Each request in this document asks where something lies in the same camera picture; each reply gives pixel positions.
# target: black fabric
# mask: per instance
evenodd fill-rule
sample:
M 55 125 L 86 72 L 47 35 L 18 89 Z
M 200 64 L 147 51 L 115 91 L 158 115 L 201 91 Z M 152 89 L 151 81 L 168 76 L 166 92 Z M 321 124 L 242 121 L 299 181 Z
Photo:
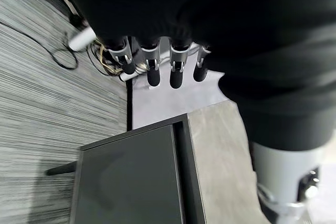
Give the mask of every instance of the black fabric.
M 211 46 L 206 67 L 225 72 L 219 87 L 237 102 L 250 141 L 307 150 L 330 137 L 336 0 L 73 1 L 102 41 L 169 36 Z M 256 134 L 263 125 L 272 130 Z

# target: striped carpet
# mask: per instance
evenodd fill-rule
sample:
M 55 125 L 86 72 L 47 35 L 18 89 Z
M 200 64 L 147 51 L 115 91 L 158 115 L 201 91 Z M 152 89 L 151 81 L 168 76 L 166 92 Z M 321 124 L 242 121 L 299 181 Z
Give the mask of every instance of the striped carpet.
M 68 10 L 60 0 L 0 0 L 0 21 L 62 48 Z M 57 53 L 73 65 L 67 53 Z M 86 54 L 60 68 L 35 42 L 0 25 L 0 224 L 68 223 L 73 174 L 44 176 L 77 159 L 78 147 L 126 131 L 126 88 Z

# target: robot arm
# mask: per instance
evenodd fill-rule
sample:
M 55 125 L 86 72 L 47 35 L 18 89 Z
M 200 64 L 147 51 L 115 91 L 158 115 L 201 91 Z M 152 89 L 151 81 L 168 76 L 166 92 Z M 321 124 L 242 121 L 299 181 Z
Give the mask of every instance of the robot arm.
M 210 46 L 195 79 L 225 73 L 219 87 L 244 121 L 263 213 L 272 223 L 301 216 L 336 115 L 336 0 L 73 1 L 112 49 L 123 36 Z M 141 44 L 155 70 L 155 47 Z M 172 48 L 175 87 L 187 46 Z

